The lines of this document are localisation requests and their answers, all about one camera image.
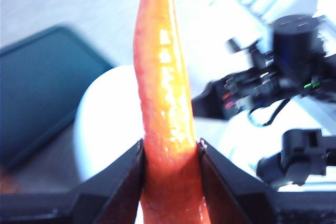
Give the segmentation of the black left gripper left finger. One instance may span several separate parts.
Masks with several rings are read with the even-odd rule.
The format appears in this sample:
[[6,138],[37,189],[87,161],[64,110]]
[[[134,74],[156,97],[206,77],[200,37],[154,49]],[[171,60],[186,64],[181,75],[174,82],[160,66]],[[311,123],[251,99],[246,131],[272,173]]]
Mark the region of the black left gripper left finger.
[[66,193],[2,194],[1,223],[134,223],[144,171],[142,141]]

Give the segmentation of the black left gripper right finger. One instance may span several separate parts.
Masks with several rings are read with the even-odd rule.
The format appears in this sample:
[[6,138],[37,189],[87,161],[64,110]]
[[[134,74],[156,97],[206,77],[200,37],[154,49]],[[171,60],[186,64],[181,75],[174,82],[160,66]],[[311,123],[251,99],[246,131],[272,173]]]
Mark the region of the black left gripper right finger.
[[211,223],[335,223],[335,192],[278,192],[204,139],[198,152]]

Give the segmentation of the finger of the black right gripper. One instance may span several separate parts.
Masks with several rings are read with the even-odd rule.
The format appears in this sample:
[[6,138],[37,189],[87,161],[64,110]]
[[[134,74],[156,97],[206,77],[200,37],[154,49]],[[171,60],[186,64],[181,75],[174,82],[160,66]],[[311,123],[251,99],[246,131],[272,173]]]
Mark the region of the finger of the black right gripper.
[[199,95],[192,99],[192,111],[195,118],[226,119],[217,88],[218,81],[211,81]]

